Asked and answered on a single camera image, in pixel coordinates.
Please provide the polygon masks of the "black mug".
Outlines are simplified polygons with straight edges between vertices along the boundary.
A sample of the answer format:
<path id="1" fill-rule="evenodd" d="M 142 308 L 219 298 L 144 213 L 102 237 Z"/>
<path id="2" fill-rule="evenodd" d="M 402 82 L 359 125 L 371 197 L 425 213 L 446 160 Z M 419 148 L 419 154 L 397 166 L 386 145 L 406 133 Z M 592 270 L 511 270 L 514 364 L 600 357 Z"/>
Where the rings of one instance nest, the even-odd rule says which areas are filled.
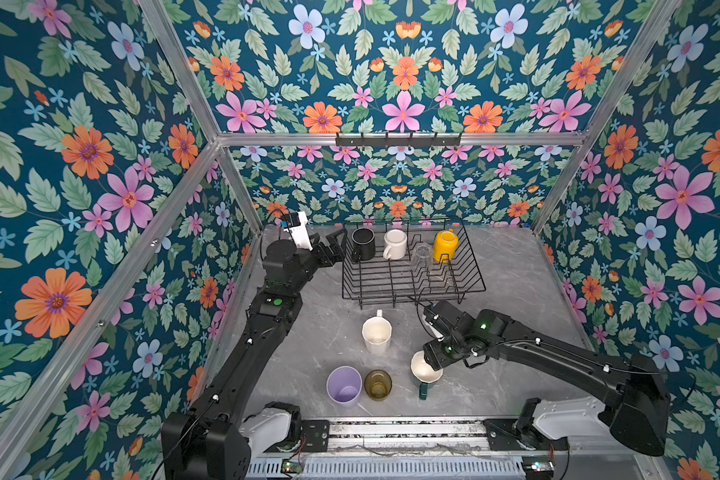
<path id="1" fill-rule="evenodd" d="M 375 232 L 367 227 L 354 230 L 351 234 L 351 258 L 355 262 L 365 262 L 375 256 Z"/>

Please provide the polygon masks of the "yellow mug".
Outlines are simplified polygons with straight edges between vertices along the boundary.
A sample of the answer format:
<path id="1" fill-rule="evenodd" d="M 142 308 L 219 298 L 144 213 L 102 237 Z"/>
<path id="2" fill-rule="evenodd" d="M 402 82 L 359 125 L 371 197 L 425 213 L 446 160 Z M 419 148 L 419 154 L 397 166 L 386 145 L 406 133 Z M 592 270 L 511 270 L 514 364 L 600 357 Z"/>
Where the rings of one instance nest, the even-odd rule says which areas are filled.
<path id="1" fill-rule="evenodd" d="M 450 263 L 455 258 L 459 237 L 452 229 L 436 234 L 433 245 L 433 259 L 438 263 Z"/>

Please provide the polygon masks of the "red interior white mug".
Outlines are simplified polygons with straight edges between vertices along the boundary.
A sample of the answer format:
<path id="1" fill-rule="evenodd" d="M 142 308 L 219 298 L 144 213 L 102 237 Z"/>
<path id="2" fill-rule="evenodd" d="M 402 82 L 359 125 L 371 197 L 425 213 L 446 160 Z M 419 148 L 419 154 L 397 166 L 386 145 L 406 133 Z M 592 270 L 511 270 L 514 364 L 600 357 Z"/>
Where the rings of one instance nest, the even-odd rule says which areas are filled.
<path id="1" fill-rule="evenodd" d="M 391 229 L 384 235 L 383 258 L 388 261 L 401 260 L 407 252 L 407 234 L 400 229 Z"/>

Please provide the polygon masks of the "clear glass cup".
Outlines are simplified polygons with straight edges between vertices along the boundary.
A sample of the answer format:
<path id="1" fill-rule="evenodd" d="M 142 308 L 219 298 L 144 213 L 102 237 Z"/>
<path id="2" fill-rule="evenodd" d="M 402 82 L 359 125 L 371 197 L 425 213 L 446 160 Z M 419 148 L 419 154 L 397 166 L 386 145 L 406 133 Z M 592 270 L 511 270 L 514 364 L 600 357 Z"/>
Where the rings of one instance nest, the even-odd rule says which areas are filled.
<path id="1" fill-rule="evenodd" d="M 414 273 L 427 272 L 433 262 L 433 246 L 425 243 L 416 243 L 410 252 L 411 270 Z"/>

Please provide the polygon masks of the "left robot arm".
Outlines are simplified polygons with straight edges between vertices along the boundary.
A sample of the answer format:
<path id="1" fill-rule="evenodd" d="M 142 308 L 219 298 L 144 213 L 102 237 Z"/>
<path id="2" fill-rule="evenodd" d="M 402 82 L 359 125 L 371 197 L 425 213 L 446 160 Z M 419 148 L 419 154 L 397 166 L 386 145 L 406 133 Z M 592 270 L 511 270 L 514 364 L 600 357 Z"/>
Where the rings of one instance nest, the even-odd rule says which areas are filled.
<path id="1" fill-rule="evenodd" d="M 309 235 L 311 247 L 279 239 L 266 250 L 265 277 L 246 310 L 245 328 L 217 374 L 185 414 L 161 428 L 161 470 L 168 479 L 243 479 L 250 463 L 275 446 L 302 441 L 298 406 L 270 402 L 256 414 L 246 407 L 269 360 L 290 333 L 302 307 L 302 289 L 320 268 L 344 261 L 340 238 Z"/>

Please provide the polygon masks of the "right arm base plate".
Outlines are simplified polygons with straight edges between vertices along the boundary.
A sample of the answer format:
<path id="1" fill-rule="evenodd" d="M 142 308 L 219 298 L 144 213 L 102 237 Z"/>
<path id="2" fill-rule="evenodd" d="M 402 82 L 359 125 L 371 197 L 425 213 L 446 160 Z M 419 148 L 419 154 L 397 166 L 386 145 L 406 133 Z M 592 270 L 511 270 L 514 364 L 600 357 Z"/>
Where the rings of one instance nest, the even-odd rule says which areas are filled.
<path id="1" fill-rule="evenodd" d="M 567 451 L 566 437 L 550 439 L 533 426 L 531 417 L 488 418 L 482 421 L 489 446 L 495 451 Z"/>

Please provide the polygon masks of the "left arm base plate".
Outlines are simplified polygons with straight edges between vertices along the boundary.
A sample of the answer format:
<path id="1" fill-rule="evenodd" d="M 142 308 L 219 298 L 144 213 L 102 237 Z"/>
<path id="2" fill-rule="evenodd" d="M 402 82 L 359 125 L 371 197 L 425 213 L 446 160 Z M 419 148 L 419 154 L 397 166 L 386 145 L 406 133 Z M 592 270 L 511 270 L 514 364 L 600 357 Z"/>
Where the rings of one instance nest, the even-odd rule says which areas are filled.
<path id="1" fill-rule="evenodd" d="M 265 453 L 323 453 L 328 450 L 331 423 L 326 419 L 302 420 L 298 430 L 291 429 L 286 438 Z"/>

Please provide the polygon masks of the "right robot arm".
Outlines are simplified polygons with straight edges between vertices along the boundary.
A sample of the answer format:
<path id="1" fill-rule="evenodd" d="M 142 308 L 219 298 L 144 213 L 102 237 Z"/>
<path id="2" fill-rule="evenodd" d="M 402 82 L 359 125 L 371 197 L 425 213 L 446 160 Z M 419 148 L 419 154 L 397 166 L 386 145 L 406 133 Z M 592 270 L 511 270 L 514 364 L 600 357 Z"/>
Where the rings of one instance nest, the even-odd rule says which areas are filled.
<path id="1" fill-rule="evenodd" d="M 423 309 L 435 337 L 423 347 L 425 362 L 441 371 L 461 362 L 474 369 L 490 360 L 527 366 L 573 385 L 585 397 L 528 399 L 506 436 L 538 448 L 568 437 L 610 436 L 630 450 L 665 453 L 671 398 L 653 360 L 628 361 L 544 335 L 510 316 L 483 309 L 477 316 L 448 301 Z"/>

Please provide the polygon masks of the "cream mug green handle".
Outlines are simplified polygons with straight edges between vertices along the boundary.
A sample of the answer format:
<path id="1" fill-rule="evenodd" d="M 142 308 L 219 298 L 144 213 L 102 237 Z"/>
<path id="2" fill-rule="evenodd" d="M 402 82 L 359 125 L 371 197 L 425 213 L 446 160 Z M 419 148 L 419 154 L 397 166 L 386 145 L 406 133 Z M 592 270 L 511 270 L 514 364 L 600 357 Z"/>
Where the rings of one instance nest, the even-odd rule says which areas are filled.
<path id="1" fill-rule="evenodd" d="M 442 370 L 435 370 L 425 360 L 424 352 L 416 352 L 410 361 L 410 371 L 413 376 L 419 400 L 426 400 L 432 384 L 438 382 L 442 375 Z"/>

